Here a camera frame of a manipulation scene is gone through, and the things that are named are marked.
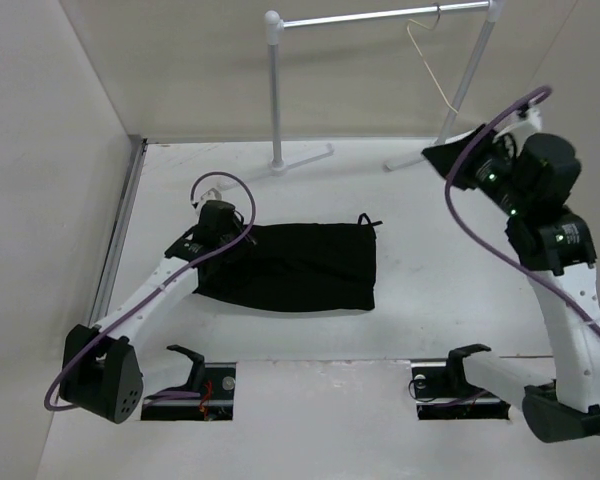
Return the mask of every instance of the screw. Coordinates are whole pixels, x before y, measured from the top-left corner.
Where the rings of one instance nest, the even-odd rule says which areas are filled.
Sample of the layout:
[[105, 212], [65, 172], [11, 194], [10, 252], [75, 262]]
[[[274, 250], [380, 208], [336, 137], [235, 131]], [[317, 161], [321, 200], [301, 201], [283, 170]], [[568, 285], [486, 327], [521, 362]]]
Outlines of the screw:
[[236, 379], [233, 377], [224, 377], [222, 379], [222, 388], [225, 390], [233, 390], [236, 388]]
[[422, 375], [421, 373], [419, 373], [418, 375], [416, 375], [415, 377], [413, 377], [413, 385], [418, 390], [422, 390], [425, 387], [424, 382], [426, 380], [427, 380], [427, 377], [425, 377], [424, 375]]

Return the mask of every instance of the red wire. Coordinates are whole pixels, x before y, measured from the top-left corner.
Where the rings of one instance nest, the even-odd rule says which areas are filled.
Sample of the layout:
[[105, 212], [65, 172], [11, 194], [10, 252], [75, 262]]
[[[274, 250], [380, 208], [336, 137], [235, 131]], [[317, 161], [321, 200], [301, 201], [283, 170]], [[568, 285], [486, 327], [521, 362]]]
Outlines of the red wire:
[[469, 413], [469, 411], [473, 408], [473, 406], [476, 404], [476, 402], [478, 401], [479, 397], [476, 397], [473, 402], [471, 403], [471, 405], [469, 405], [469, 408], [467, 408], [467, 413]]
[[207, 389], [207, 393], [204, 397], [202, 397], [202, 400], [200, 400], [200, 405], [198, 406], [200, 411], [204, 414], [204, 420], [207, 419], [207, 412], [209, 411], [208, 403], [211, 401], [211, 393], [213, 392], [213, 384], [211, 383], [211, 380], [205, 384], [205, 387]]

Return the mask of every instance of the black fabric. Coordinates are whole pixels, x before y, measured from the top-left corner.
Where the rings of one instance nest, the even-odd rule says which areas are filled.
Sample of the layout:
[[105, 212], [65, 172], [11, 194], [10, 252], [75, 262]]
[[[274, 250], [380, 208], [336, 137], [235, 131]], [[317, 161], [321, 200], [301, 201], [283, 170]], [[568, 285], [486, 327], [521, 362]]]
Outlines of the black fabric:
[[276, 312], [372, 310], [380, 223], [363, 214], [358, 224], [256, 225], [256, 245], [208, 275], [201, 270], [196, 293]]

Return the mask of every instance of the white table surface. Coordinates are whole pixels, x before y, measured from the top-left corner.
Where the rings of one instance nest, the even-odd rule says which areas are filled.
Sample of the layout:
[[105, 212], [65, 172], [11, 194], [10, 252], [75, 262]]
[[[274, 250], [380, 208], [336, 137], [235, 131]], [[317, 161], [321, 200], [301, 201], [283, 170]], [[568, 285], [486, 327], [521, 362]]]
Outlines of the white table surface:
[[[476, 342], [501, 355], [551, 353], [526, 279], [456, 226], [444, 204], [443, 181], [433, 169], [420, 164], [383, 171], [385, 160], [419, 151], [427, 141], [333, 143], [333, 157], [251, 184], [257, 223], [356, 222], [362, 212], [382, 220], [376, 309], [288, 315], [192, 295], [172, 311], [153, 347], [178, 342], [211, 361], [439, 357]], [[287, 142], [284, 151], [312, 145]], [[150, 146], [111, 308], [151, 274], [164, 250], [196, 222], [189, 190], [198, 176], [211, 170], [246, 176], [262, 169], [270, 154], [269, 143]], [[202, 190], [214, 182], [204, 183]], [[479, 192], [457, 192], [455, 198], [470, 225], [513, 254], [504, 235], [504, 214]], [[226, 192], [224, 199], [248, 218], [249, 204], [239, 189]]]
[[400, 361], [240, 362], [231, 422], [56, 414], [37, 480], [600, 480], [600, 438], [545, 445], [515, 409], [418, 421], [408, 378]]
[[[361, 212], [384, 221], [373, 312], [281, 315], [190, 296], [152, 342], [240, 360], [234, 420], [113, 425], [85, 411], [56, 414], [38, 480], [600, 480], [600, 438], [544, 445], [515, 409], [511, 421], [418, 421], [406, 362], [323, 361], [441, 357], [475, 342], [501, 355], [550, 353], [526, 280], [465, 238], [432, 169], [381, 169], [425, 143], [337, 141], [334, 157], [252, 184], [260, 224], [355, 222]], [[253, 173], [269, 153], [264, 143], [151, 146], [112, 308], [195, 222], [188, 196], [199, 175]], [[469, 223], [511, 253], [504, 215], [478, 193], [456, 198]], [[225, 199], [249, 215], [244, 193]], [[515, 361], [552, 369], [550, 359]]]

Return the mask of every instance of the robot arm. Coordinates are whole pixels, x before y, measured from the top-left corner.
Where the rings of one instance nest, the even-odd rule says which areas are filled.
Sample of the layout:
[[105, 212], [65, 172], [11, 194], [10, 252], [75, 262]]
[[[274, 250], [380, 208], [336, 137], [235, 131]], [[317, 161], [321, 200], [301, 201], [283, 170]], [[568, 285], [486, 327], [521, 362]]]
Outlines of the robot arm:
[[136, 309], [125, 323], [112, 330], [89, 350], [60, 383], [60, 397], [114, 423], [131, 416], [141, 399], [170, 387], [198, 392], [204, 377], [204, 357], [179, 345], [159, 355], [143, 352], [150, 336], [162, 328], [165, 317], [180, 300], [198, 287], [200, 276], [212, 274], [225, 261], [249, 248], [252, 240], [219, 255], [197, 268], [197, 258], [227, 245], [243, 232], [242, 219], [233, 205], [207, 201], [198, 224], [165, 252], [156, 270], [114, 312], [88, 328], [77, 325], [65, 341], [66, 366], [80, 355], [100, 332]]
[[[479, 188], [509, 216], [506, 233], [520, 264], [546, 284], [529, 279], [549, 335], [556, 379], [520, 368], [484, 345], [471, 345], [450, 352], [446, 381], [456, 392], [480, 388], [516, 406], [544, 442], [583, 438], [600, 434], [600, 306], [589, 229], [564, 206], [580, 162], [566, 140], [536, 133], [541, 126], [537, 107], [519, 111], [518, 120], [499, 133], [489, 132], [453, 185]], [[475, 136], [425, 149], [423, 155], [446, 177]], [[574, 300], [598, 331], [555, 290]]]

